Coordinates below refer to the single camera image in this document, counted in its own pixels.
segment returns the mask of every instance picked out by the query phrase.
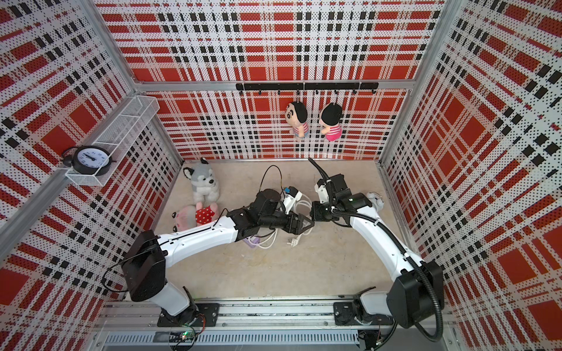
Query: alarm clock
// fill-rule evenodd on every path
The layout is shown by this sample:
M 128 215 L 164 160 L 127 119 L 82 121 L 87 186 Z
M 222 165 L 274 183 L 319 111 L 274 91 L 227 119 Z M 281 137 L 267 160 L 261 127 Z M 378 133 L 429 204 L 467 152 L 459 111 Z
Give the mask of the alarm clock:
M 99 169 L 96 176 L 101 176 L 109 171 L 112 159 L 110 153 L 104 149 L 85 145 L 76 148 L 73 155 L 64 156 L 68 150 L 62 153 L 62 163 L 67 167 L 74 168 L 76 172 L 92 175 Z

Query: clock face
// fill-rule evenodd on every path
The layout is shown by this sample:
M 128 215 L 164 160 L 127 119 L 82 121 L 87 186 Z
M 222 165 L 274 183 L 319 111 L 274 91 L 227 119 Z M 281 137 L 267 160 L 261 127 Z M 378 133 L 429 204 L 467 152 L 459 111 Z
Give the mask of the clock face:
M 101 168 L 109 163 L 109 155 L 96 148 L 84 148 L 78 151 L 78 162 L 90 168 Z

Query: robotic arm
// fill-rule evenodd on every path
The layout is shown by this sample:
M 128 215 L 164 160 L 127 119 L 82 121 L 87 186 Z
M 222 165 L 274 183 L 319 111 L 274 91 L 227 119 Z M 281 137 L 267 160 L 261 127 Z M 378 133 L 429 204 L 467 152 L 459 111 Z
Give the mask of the robotic arm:
M 314 222 L 292 211 L 301 196 L 292 186 L 282 194 L 265 189 L 249 206 L 229 211 L 215 222 L 173 234 L 142 232 L 121 263 L 131 300 L 156 303 L 178 326 L 193 321 L 197 306 L 185 288 L 166 280 L 166 269 L 198 252 L 254 236 L 261 227 L 303 233 Z
M 294 213 L 292 208 L 302 194 L 294 187 L 279 194 L 265 189 L 247 207 L 229 211 L 213 223 L 186 231 L 154 236 L 141 233 L 121 263 L 133 301 L 150 300 L 162 307 L 167 320 L 178 326 L 193 321 L 198 310 L 187 289 L 178 289 L 165 277 L 165 270 L 179 261 L 211 247 L 228 244 L 256 235 L 259 228 L 283 229 L 296 235 L 314 226 L 315 221 L 345 222 L 369 243 L 387 268 L 393 285 L 386 294 L 363 291 L 358 295 L 357 318 L 372 321 L 375 314 L 391 315 L 404 328 L 415 325 L 431 341 L 442 335 L 443 300 L 442 270 L 435 262 L 424 262 L 398 240 L 381 220 L 368 198 L 352 194 L 343 175 L 328 177 L 311 158 L 322 179 L 315 190 L 320 201 L 312 203 L 311 219 Z M 437 331 L 429 335 L 419 322 L 436 316 Z

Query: black hair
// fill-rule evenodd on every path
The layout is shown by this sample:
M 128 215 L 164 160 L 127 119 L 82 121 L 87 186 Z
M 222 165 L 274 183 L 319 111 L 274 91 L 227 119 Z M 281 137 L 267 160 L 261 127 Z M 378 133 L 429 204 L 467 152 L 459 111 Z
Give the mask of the black hair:
M 320 119 L 329 126 L 335 126 L 342 119 L 342 107 L 334 102 L 330 102 L 322 111 Z
M 308 112 L 306 111 L 306 106 L 302 102 L 293 101 L 291 104 L 294 106 L 294 111 L 297 113 L 297 119 L 300 123 L 306 122 L 308 118 Z

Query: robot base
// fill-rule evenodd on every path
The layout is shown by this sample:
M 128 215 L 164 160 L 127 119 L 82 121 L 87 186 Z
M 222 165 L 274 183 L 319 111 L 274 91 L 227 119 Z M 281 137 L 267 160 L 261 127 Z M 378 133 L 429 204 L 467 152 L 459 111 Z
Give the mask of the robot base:
M 383 314 L 364 314 L 360 317 L 352 302 L 334 302 L 336 325 L 392 325 L 391 317 Z
M 165 309 L 162 309 L 157 325 L 159 327 L 181 327 L 190 324 L 192 327 L 202 327 L 203 318 L 198 317 L 199 314 L 205 316 L 205 327 L 216 325 L 216 319 L 219 316 L 218 303 L 198 303 L 197 309 L 198 311 L 194 311 L 190 306 L 177 316 L 171 316 Z

